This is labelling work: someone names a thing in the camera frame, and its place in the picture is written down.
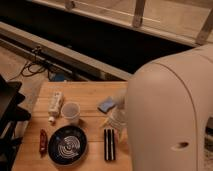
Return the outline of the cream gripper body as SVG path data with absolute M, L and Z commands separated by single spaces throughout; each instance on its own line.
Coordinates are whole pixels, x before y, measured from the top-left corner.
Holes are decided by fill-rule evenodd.
M 122 131 L 126 127 L 125 95 L 126 90 L 121 89 L 112 98 L 115 107 L 109 116 L 109 123 L 118 131 Z

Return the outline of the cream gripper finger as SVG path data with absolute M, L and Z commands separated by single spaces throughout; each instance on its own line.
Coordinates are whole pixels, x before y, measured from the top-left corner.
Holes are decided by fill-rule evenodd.
M 117 140 L 118 140 L 118 142 L 122 142 L 123 136 L 124 136 L 123 131 L 117 130 Z
M 101 127 L 105 127 L 105 126 L 107 126 L 107 125 L 109 125 L 109 118 L 106 118 L 106 119 L 104 120 L 104 122 L 102 123 Z

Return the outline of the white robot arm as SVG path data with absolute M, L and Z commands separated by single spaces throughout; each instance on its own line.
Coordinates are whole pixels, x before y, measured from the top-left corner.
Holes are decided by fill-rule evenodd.
M 143 65 L 106 123 L 126 129 L 133 171 L 204 171 L 213 116 L 213 44 Z

